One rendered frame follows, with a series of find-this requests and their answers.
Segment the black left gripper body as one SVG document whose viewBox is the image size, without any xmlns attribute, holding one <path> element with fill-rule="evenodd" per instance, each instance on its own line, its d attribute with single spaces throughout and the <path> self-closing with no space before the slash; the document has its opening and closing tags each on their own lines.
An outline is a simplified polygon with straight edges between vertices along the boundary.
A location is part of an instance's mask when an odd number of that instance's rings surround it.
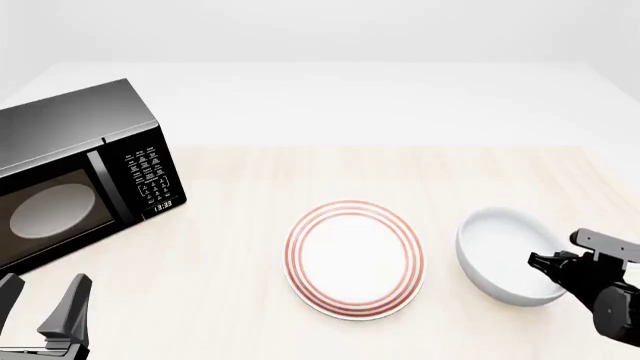
<svg viewBox="0 0 640 360">
<path fill-rule="evenodd" d="M 90 350 L 70 339 L 48 339 L 44 347 L 0 347 L 0 360 L 87 360 Z"/>
</svg>

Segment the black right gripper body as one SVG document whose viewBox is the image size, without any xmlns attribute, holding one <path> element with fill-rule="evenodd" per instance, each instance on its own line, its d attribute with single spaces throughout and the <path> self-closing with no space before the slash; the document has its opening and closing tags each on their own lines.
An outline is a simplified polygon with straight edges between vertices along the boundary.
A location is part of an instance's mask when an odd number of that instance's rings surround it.
<svg viewBox="0 0 640 360">
<path fill-rule="evenodd" d="M 583 305 L 593 305 L 599 293 L 608 287 L 631 290 L 631 285 L 624 280 L 622 260 L 605 254 L 593 260 L 591 252 L 581 256 L 569 251 L 560 251 L 559 254 L 563 258 L 559 284 Z"/>
</svg>

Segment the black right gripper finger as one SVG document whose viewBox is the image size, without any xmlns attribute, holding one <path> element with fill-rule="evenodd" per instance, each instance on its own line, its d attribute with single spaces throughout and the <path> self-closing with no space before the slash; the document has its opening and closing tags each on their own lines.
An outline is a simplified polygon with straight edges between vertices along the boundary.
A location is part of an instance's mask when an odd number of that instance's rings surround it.
<svg viewBox="0 0 640 360">
<path fill-rule="evenodd" d="M 527 263 L 574 296 L 579 296 L 583 292 L 579 279 L 582 257 L 578 254 L 559 251 L 553 256 L 544 256 L 532 252 Z"/>
</svg>

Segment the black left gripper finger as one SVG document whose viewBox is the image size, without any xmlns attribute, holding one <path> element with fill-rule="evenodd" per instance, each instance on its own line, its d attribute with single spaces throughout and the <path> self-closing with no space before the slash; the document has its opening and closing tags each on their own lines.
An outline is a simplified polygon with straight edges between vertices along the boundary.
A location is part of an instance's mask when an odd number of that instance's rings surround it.
<svg viewBox="0 0 640 360">
<path fill-rule="evenodd" d="M 0 320 L 6 320 L 19 298 L 25 281 L 14 273 L 0 280 Z"/>
<path fill-rule="evenodd" d="M 93 281 L 78 274 L 37 332 L 47 343 L 89 344 L 88 308 Z"/>
</svg>

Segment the small flat plate on stalk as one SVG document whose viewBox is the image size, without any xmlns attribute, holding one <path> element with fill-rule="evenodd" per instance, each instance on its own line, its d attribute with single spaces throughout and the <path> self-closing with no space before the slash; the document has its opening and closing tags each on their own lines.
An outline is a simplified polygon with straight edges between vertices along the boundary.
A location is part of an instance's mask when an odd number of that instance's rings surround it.
<svg viewBox="0 0 640 360">
<path fill-rule="evenodd" d="M 626 263 L 640 263 L 640 245 L 622 239 L 598 233 L 594 230 L 579 228 L 569 236 L 569 241 L 580 248 L 593 253 L 593 260 L 598 261 L 602 254 Z"/>
</svg>

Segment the white bowl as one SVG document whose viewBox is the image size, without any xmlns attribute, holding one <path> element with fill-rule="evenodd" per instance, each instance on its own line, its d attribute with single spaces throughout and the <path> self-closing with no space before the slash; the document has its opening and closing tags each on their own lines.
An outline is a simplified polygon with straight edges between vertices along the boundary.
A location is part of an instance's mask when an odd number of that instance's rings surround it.
<svg viewBox="0 0 640 360">
<path fill-rule="evenodd" d="M 528 260 L 533 252 L 551 256 L 569 246 L 526 212 L 498 206 L 471 212 L 457 229 L 455 249 L 467 278 L 499 302 L 537 307 L 566 293 Z"/>
</svg>

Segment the white round turntable plate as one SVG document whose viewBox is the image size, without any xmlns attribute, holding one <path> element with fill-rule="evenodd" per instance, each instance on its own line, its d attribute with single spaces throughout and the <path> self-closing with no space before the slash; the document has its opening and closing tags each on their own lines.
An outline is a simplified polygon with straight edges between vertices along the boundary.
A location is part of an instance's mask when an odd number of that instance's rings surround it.
<svg viewBox="0 0 640 360">
<path fill-rule="evenodd" d="M 9 227 L 23 239 L 57 236 L 84 220 L 95 201 L 94 191 L 86 185 L 64 184 L 47 188 L 15 209 Z"/>
</svg>

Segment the white plate with red rings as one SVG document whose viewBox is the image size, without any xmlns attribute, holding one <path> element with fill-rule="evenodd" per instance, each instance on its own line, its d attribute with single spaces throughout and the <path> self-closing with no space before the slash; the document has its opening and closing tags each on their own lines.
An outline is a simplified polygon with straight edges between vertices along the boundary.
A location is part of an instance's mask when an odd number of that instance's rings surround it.
<svg viewBox="0 0 640 360">
<path fill-rule="evenodd" d="M 400 311 L 419 293 L 426 265 L 407 221 L 363 200 L 317 206 L 296 221 L 284 244 L 291 289 L 314 310 L 341 320 Z"/>
</svg>

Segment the black microwave oven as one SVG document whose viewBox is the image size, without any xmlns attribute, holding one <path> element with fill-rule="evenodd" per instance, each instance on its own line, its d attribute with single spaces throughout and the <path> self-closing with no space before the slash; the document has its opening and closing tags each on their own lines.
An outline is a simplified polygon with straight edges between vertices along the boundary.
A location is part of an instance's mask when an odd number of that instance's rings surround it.
<svg viewBox="0 0 640 360">
<path fill-rule="evenodd" d="M 40 191 L 86 185 L 96 201 L 64 233 L 23 239 L 15 209 Z M 0 278 L 22 275 L 187 200 L 161 126 L 128 80 L 0 110 Z"/>
</svg>

